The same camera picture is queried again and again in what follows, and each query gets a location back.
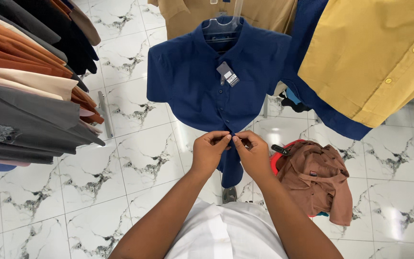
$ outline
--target clear plastic hanger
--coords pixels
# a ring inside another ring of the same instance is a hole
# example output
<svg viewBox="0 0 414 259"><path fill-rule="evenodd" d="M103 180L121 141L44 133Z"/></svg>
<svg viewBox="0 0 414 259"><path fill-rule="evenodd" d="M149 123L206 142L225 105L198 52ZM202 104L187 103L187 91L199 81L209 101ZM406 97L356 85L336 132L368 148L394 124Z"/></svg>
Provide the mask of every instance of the clear plastic hanger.
<svg viewBox="0 0 414 259"><path fill-rule="evenodd" d="M218 3L218 0L210 0L211 4ZM234 6L234 15L233 19L227 24L220 24L216 19L210 19L210 23L207 27L202 28L204 35L218 35L219 37L212 37L211 39L206 39L207 43L213 42L227 42L234 41L237 37L233 37L234 33L239 32L242 29L242 24L240 23L241 11L242 11L243 0L236 0L236 5Z"/></svg>

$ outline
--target white shirt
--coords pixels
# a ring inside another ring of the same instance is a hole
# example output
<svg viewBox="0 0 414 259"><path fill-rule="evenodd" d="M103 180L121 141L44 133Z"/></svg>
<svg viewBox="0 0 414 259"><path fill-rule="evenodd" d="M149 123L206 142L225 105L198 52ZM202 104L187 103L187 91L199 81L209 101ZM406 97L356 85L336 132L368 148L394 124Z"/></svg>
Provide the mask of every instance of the white shirt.
<svg viewBox="0 0 414 259"><path fill-rule="evenodd" d="M197 199L165 259L288 259L269 214L253 203Z"/></svg>

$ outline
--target clothing label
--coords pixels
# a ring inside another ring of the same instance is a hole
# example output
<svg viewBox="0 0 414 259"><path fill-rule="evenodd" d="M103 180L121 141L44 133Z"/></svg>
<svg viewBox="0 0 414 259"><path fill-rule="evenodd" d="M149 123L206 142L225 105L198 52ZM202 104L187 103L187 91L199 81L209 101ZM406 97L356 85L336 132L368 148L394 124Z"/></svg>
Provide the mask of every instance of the clothing label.
<svg viewBox="0 0 414 259"><path fill-rule="evenodd" d="M227 16L228 12L217 12L215 17L220 17L220 16Z"/></svg>
<svg viewBox="0 0 414 259"><path fill-rule="evenodd" d="M223 61L223 63L217 67L217 71L226 78L231 87L239 82L239 78L226 62Z"/></svg>

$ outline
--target yellow shirt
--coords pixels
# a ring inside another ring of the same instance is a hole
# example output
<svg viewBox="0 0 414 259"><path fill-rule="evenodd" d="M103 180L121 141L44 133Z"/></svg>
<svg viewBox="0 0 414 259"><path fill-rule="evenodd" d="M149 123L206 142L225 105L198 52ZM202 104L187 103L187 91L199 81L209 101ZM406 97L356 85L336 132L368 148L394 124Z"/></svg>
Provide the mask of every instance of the yellow shirt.
<svg viewBox="0 0 414 259"><path fill-rule="evenodd" d="M224 12L234 14L236 0L231 3L218 0L148 0L149 4L159 6L166 20L167 39L192 32L202 21L219 16ZM257 28L289 33L296 12L296 0L245 0L241 16Z"/></svg>
<svg viewBox="0 0 414 259"><path fill-rule="evenodd" d="M414 97L414 0L330 0L298 75L331 107L379 126Z"/></svg>

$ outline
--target red basket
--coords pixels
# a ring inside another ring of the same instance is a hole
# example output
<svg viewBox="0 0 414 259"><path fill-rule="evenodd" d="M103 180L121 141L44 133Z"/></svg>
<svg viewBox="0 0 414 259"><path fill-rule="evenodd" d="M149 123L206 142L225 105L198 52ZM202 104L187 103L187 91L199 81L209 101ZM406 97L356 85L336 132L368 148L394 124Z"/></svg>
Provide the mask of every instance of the red basket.
<svg viewBox="0 0 414 259"><path fill-rule="evenodd" d="M289 144L286 144L286 145L284 146L284 148L285 148L285 149L287 149L288 147L291 147L291 146L293 146L295 143L297 143L297 142L301 142L301 141L305 141L305 140L304 140L304 139L298 139L298 140L295 140L295 141L293 141L293 142L291 142L291 143L289 143ZM270 163L271 163L271 169L272 169L272 171L273 171L274 175L276 175L276 176L277 176L277 173L279 173L279 171L278 171L278 170L277 170L277 168L276 168L276 162L277 162L277 160L278 160L279 158L281 158L281 156L282 156L282 154L281 154L281 153L276 152L276 153L274 153L274 155L272 155L272 156L269 158L269 161L270 161Z"/></svg>

